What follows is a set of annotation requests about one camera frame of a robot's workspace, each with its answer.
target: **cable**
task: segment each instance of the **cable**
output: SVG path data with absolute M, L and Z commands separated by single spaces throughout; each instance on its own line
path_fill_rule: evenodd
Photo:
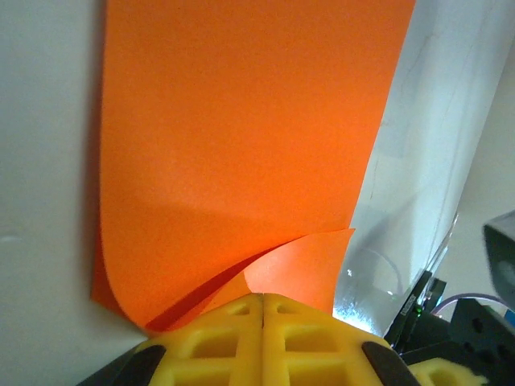
M 455 303 L 455 302 L 459 301 L 460 299 L 469 299 L 469 298 L 473 298 L 473 299 L 477 299 L 477 300 L 488 300 L 490 302 L 495 302 L 497 304 L 501 304 L 502 306 L 504 306 L 504 307 L 509 309 L 508 304 L 506 304 L 506 302 L 504 300 L 499 299 L 497 296 L 488 295 L 488 294 L 478 294 L 478 293 L 475 293 L 475 292 L 470 292 L 470 293 L 457 294 L 457 295 L 454 295 L 454 296 L 450 296 L 449 298 L 447 298 L 447 299 L 443 300 L 442 302 L 440 302 L 440 304 L 438 304 L 431 311 L 431 313 L 433 315 L 437 315 L 440 311 L 442 311 L 444 308 L 446 308 L 450 304 Z

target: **yellow plastic part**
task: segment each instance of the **yellow plastic part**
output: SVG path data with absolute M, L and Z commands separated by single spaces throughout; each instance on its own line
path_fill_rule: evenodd
M 488 380 L 465 366 L 433 358 L 409 366 L 421 386 L 481 386 Z
M 167 350 L 150 386 L 381 386 L 361 350 L 383 339 L 275 294 L 250 294 L 142 343 Z

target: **white wall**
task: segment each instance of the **white wall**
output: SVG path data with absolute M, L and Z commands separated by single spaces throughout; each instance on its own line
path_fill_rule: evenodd
M 496 294 L 482 226 L 515 209 L 515 44 L 484 126 L 463 195 L 447 256 L 437 273 L 448 281 L 446 296 L 463 292 Z
M 103 1 L 0 1 L 0 384 L 76 384 L 144 336 L 89 301 Z

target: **orange sheet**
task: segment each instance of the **orange sheet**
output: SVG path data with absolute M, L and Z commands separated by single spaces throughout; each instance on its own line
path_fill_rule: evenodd
M 412 8 L 109 0 L 93 298 L 154 330 L 247 290 L 330 312 Z

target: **white surface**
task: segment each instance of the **white surface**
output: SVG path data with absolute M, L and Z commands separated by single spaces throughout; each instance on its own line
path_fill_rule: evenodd
M 143 340 L 89 301 L 100 2 L 0 2 L 0 384 L 72 385 Z
M 417 2 L 352 218 L 336 317 L 383 335 L 442 242 L 514 22 L 511 0 Z
M 464 292 L 496 295 L 488 270 L 483 225 L 515 209 L 515 44 L 506 60 L 470 174 L 459 201 L 459 221 L 438 276 L 444 297 Z
M 99 5 L 0 5 L 0 382 L 10 386 L 74 384 L 143 339 L 89 301 Z M 417 5 L 345 263 L 365 263 L 354 270 L 370 278 L 356 296 L 363 310 L 371 282 L 397 290 L 390 268 L 359 256 L 364 245 L 391 257 L 406 290 L 446 231 L 513 37 L 514 8 L 510 0 Z M 378 325 L 391 316 L 372 311 Z

